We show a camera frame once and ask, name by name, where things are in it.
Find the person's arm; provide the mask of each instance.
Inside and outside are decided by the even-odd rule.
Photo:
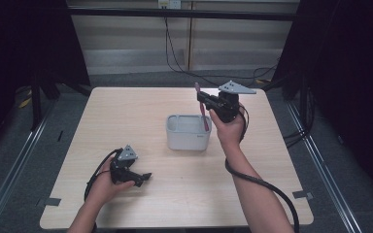
[[[211,110],[211,119],[217,127],[220,145],[231,168],[260,178],[247,157],[241,151],[240,138],[244,120],[237,116],[232,122],[223,123]],[[242,210],[253,233],[293,232],[286,212],[274,192],[268,188],[233,176]]]
[[[118,193],[133,186],[135,182],[114,184],[109,172],[110,157],[102,166],[101,173],[92,185],[84,204],[68,229],[68,233],[90,233],[101,208]]]

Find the wooden table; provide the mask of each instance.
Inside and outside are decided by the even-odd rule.
[[[218,95],[217,89],[202,89]],[[265,93],[240,95],[250,114],[242,150],[268,182],[280,188],[298,211],[300,224],[313,216]],[[175,228],[246,226],[231,175],[213,126],[205,151],[170,150],[165,123],[170,115],[199,115],[191,88],[98,87],[87,102],[53,187],[59,206],[46,206],[45,229],[68,228],[84,202],[86,182],[112,150],[130,145],[139,155],[131,171],[153,176],[121,193],[102,209],[98,227]],[[289,219],[291,213],[281,200]]]

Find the electrical outlet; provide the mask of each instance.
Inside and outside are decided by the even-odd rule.
[[[181,8],[181,0],[169,0],[169,9],[177,9]]]
[[[159,9],[169,9],[169,0],[158,0]]]

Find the person's hand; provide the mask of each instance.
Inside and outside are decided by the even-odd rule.
[[[224,149],[239,147],[244,127],[244,119],[238,115],[231,122],[224,123],[220,120],[214,110],[210,110],[210,116],[214,125],[217,127],[217,134],[218,138],[220,139],[221,146]]]
[[[113,156],[109,157],[102,165],[98,177],[86,197],[86,202],[93,202],[93,204],[103,206],[105,203],[111,201],[118,193],[127,190],[135,184],[133,181],[118,184],[112,182],[111,172],[109,171],[112,159]]]

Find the white plastic container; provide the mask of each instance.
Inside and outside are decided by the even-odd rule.
[[[211,135],[212,122],[206,116],[209,130],[205,131],[202,115],[171,115],[166,120],[168,148],[172,150],[205,150]]]

